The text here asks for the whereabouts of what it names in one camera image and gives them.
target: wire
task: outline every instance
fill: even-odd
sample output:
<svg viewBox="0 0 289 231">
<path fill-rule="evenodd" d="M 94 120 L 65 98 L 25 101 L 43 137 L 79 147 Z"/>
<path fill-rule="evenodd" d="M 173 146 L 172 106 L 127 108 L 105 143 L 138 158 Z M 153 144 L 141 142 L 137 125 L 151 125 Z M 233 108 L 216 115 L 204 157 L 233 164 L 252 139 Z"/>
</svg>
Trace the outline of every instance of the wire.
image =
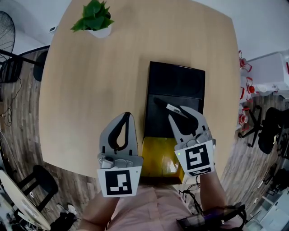
<svg viewBox="0 0 289 231">
<path fill-rule="evenodd" d="M 18 79 L 20 80 L 20 88 L 19 90 L 16 92 L 15 96 L 12 98 L 11 103 L 9 104 L 9 106 L 7 107 L 6 111 L 4 113 L 2 113 L 2 116 L 4 117 L 4 123 L 7 127 L 10 127 L 12 125 L 12 103 L 14 101 L 14 99 L 17 97 L 18 93 L 20 92 L 21 88 L 22 88 L 22 80 L 20 77 L 18 77 Z"/>
<path fill-rule="evenodd" d="M 0 133 L 1 133 L 1 135 L 2 135 L 3 138 L 4 138 L 4 140 L 5 140 L 6 143 L 7 143 L 8 149 L 9 149 L 9 151 L 10 151 L 10 153 L 11 153 L 12 158 L 14 159 L 14 162 L 15 162 L 17 168 L 20 169 L 19 166 L 18 166 L 18 164 L 17 164 L 17 162 L 16 162 L 16 160 L 15 160 L 15 158 L 14 158 L 14 156 L 13 156 L 13 153 L 12 153 L 12 151 L 11 151 L 11 148 L 10 148 L 10 146 L 9 146 L 9 144 L 8 144 L 8 141 L 7 141 L 6 137 L 4 136 L 4 134 L 2 133 L 1 130 L 0 130 Z"/>
</svg>

